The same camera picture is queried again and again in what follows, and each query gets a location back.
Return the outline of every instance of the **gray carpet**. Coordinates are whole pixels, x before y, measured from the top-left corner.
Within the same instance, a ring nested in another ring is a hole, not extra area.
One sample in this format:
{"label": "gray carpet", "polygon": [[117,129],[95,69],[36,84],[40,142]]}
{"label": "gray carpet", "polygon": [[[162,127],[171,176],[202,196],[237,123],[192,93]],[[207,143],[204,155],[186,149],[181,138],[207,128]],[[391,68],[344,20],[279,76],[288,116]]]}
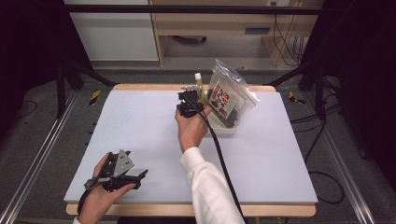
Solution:
{"label": "gray carpet", "polygon": [[[182,74],[180,72],[169,73],[167,76],[164,73],[164,71],[152,74],[142,71],[103,71],[102,74],[114,81],[123,83],[193,82],[190,76],[186,76],[186,73],[190,74],[190,71],[184,71]],[[252,71],[251,73],[244,73],[243,76],[248,83],[260,84],[275,78],[277,75],[268,76]],[[88,82],[83,90],[79,91],[76,104],[68,121],[58,136],[53,150],[47,157],[47,161],[26,198],[15,223],[32,223],[26,222],[26,219],[22,220],[19,218],[55,219],[53,223],[60,219],[70,221],[73,219],[65,212],[64,193],[78,168],[86,149],[86,144],[90,141],[90,132],[93,132],[94,123],[98,120],[106,96],[111,90],[109,87],[91,82],[89,79],[87,80]],[[35,154],[54,122],[57,106],[55,88],[55,83],[51,82],[29,91],[25,98],[37,103],[36,110],[25,117],[13,120],[12,129],[1,141],[0,170],[3,171],[3,175],[0,183],[3,187],[0,188],[2,198],[0,209],[2,210],[6,208],[7,203],[11,200],[13,193],[21,183],[24,174],[27,172],[30,163],[35,158]],[[88,105],[95,90],[101,90],[98,101],[95,105]],[[311,115],[312,112],[307,105],[289,101],[289,90],[295,90],[295,86],[292,83],[279,87],[290,119]],[[304,99],[304,96],[298,91],[294,91],[294,94],[296,99]],[[335,97],[329,97],[328,106],[336,103]],[[28,113],[31,110],[32,105],[24,103],[20,114]],[[315,126],[314,120],[293,124],[295,131],[307,130]],[[376,223],[396,223],[395,192],[390,188],[375,162],[363,160],[360,157],[358,144],[354,140],[353,133],[350,131],[344,117],[335,112],[328,116],[326,126],[338,148],[341,149],[340,153],[353,174]],[[296,133],[303,155],[306,155],[317,134],[318,128],[312,131]],[[332,162],[320,139],[309,157],[307,168],[309,171],[321,171],[337,178],[337,173],[334,171]],[[324,199],[335,201],[340,198],[341,194],[338,186],[329,178],[312,175],[312,180],[315,189]],[[105,220],[115,219],[115,217],[108,217]],[[250,222],[256,223],[256,219],[253,218]],[[262,217],[260,222],[277,223],[277,220],[275,217]],[[291,217],[289,223],[359,223],[359,221],[346,196],[339,204],[328,204],[319,201],[317,213],[313,217]]]}

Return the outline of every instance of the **bottle cap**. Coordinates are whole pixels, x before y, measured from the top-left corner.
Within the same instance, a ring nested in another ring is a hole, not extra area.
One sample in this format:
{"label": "bottle cap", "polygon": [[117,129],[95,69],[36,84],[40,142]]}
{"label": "bottle cap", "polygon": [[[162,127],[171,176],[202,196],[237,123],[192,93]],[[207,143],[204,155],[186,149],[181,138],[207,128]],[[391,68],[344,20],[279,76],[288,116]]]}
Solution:
{"label": "bottle cap", "polygon": [[195,80],[201,79],[201,73],[195,73]]}

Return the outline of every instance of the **black curtain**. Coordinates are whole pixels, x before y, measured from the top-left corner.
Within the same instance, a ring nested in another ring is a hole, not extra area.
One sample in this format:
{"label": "black curtain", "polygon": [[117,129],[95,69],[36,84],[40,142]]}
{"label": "black curtain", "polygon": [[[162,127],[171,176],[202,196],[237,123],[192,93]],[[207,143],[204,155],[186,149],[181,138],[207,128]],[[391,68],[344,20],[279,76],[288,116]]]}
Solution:
{"label": "black curtain", "polygon": [[[92,70],[70,15],[44,4],[63,0],[0,1],[0,136],[21,107],[24,94],[56,78],[61,61],[73,60]],[[68,80],[80,80],[70,69]]]}
{"label": "black curtain", "polygon": [[[396,1],[326,1],[347,8],[354,2],[319,57],[327,76],[340,79],[340,102],[367,158],[396,189]],[[322,16],[307,43],[307,62],[340,15]],[[306,73],[304,80],[314,80]]]}

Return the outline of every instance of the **yellow bottle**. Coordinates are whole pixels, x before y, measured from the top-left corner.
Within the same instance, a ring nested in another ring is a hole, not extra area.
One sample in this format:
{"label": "yellow bottle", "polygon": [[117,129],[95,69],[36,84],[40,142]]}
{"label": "yellow bottle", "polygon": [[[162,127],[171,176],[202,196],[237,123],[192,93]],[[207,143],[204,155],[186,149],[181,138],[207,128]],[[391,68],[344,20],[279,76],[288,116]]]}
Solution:
{"label": "yellow bottle", "polygon": [[197,87],[200,88],[200,90],[198,90],[198,95],[199,95],[199,102],[203,105],[207,105],[207,100],[206,100],[206,96],[205,96],[205,91],[204,91],[204,86],[202,84],[202,77],[201,77],[201,73],[195,73],[195,80],[196,80],[196,85]]}

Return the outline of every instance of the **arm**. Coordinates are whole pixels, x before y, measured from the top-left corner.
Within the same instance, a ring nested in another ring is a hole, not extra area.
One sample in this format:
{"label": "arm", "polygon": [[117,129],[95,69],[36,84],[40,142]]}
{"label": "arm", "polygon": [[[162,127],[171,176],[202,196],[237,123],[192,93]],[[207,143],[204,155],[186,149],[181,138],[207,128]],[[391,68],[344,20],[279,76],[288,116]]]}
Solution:
{"label": "arm", "polygon": [[187,173],[197,223],[244,223],[223,174],[205,161],[198,147],[186,150],[180,162]]}
{"label": "arm", "polygon": [[[208,115],[210,107],[204,112]],[[223,174],[205,161],[198,148],[207,133],[206,124],[199,115],[185,119],[178,111],[175,119],[183,152],[180,162],[187,173],[197,223],[244,223]]]}
{"label": "arm", "polygon": [[[106,163],[108,153],[99,161],[93,171],[93,177],[99,172]],[[134,184],[125,185],[113,192],[108,192],[102,186],[94,188],[85,199],[79,217],[76,217],[73,224],[94,224],[97,223],[107,212],[108,208],[122,195],[126,194]]]}

